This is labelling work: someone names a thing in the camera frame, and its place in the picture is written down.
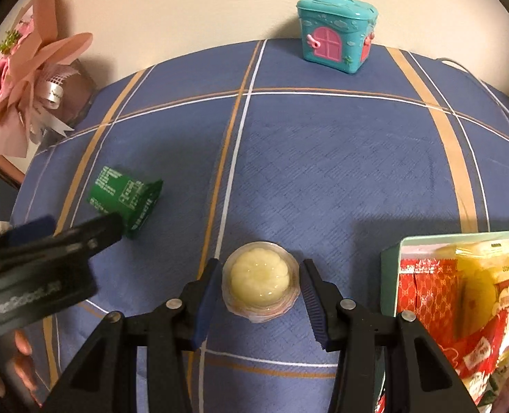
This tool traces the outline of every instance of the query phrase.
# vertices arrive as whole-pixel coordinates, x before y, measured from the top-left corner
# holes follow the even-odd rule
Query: yellow snack package
[[[457,336],[463,338],[486,326],[501,309],[509,310],[509,240],[459,244],[455,254],[461,277]],[[508,341],[509,322],[505,333]],[[507,347],[504,343],[500,354]]]

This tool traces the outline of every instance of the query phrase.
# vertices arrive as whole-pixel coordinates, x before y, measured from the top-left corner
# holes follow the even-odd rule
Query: pink door
[[[341,62],[342,41],[340,36],[331,28],[320,26],[317,28],[312,37],[321,43],[321,46],[314,49],[314,55],[323,59]]]
[[[371,50],[371,41],[375,38],[375,33],[370,33],[365,40],[363,41],[363,48],[361,50],[361,59],[360,62],[363,62],[369,56],[369,51]]]

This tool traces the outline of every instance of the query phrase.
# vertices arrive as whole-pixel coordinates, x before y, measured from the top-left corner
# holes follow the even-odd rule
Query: toy house handle
[[[318,49],[321,46],[321,42],[314,39],[311,34],[306,35],[306,41],[314,49]]]

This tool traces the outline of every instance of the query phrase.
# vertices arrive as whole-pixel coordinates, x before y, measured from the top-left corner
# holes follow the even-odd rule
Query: pink flower bouquet
[[[62,82],[78,73],[70,65],[92,39],[81,33],[58,40],[55,0],[31,0],[21,9],[0,44],[1,155],[25,157],[44,129],[71,130],[54,114],[61,118]]]

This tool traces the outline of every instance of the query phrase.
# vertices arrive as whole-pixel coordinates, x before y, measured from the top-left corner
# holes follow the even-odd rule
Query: screw
[[[356,307],[356,302],[350,298],[344,298],[340,302],[340,307],[346,310],[352,310]]]
[[[409,321],[409,322],[415,321],[415,319],[417,318],[417,316],[412,311],[410,311],[410,310],[404,310],[401,313],[401,317],[405,321]]]
[[[182,300],[179,299],[179,298],[170,298],[167,302],[166,302],[166,307],[168,309],[179,309],[182,307]]]
[[[120,321],[122,314],[120,312],[117,312],[116,310],[114,310],[113,312],[109,312],[106,315],[106,317],[110,322],[117,322],[117,321]]]

